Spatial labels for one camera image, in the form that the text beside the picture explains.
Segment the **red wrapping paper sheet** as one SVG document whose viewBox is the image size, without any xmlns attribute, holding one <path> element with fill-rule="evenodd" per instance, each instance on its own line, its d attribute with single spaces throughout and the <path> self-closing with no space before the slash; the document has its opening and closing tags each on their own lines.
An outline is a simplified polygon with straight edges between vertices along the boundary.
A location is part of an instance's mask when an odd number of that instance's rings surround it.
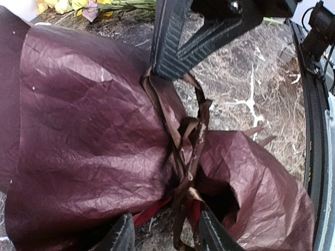
<svg viewBox="0 0 335 251">
<path fill-rule="evenodd" d="M 247 250 L 311 250 L 314 206 L 248 131 L 189 117 L 146 51 L 90 33 L 30 26 L 1 8 L 1 190 L 17 250 L 89 250 L 104 224 L 139 226 L 166 204 L 195 232 L 204 203 Z"/>
</svg>

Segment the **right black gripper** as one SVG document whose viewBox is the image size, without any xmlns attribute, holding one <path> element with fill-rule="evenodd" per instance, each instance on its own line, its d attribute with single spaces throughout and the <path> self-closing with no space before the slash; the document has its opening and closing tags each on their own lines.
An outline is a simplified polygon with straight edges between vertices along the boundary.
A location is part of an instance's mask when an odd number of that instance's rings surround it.
<svg viewBox="0 0 335 251">
<path fill-rule="evenodd" d="M 293 17 L 297 5 L 301 1 L 193 1 L 191 10 L 203 15 L 205 18 L 227 18 L 240 14 L 243 10 L 251 11 L 251 4 L 259 10 L 264 17 L 288 18 Z"/>
</svg>

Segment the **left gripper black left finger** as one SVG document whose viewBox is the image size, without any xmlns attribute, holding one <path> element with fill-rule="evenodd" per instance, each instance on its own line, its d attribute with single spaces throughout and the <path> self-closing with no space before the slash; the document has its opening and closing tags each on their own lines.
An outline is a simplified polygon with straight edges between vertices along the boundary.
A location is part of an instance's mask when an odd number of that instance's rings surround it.
<svg viewBox="0 0 335 251">
<path fill-rule="evenodd" d="M 90 250 L 135 250 L 135 225 L 131 213 L 104 224 L 93 235 L 96 241 Z"/>
</svg>

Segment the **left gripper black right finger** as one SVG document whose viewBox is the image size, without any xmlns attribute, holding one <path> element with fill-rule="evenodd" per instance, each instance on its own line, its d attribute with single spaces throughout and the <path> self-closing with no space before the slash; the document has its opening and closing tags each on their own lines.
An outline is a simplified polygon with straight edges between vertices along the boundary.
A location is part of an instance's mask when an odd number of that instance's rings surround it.
<svg viewBox="0 0 335 251">
<path fill-rule="evenodd" d="M 204 203 L 201 203 L 200 208 L 198 221 L 199 250 L 243 251 L 243 248 L 229 235 Z"/>
</svg>

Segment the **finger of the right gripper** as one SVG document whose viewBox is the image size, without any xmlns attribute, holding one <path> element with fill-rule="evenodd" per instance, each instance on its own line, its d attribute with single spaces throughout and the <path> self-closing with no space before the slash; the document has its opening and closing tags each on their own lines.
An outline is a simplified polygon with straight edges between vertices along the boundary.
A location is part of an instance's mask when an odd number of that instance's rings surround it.
<svg viewBox="0 0 335 251">
<path fill-rule="evenodd" d="M 204 16 L 203 26 L 184 44 L 190 11 Z M 153 73 L 176 80 L 210 54 L 263 21 L 255 1 L 157 1 L 151 48 Z"/>
</svg>

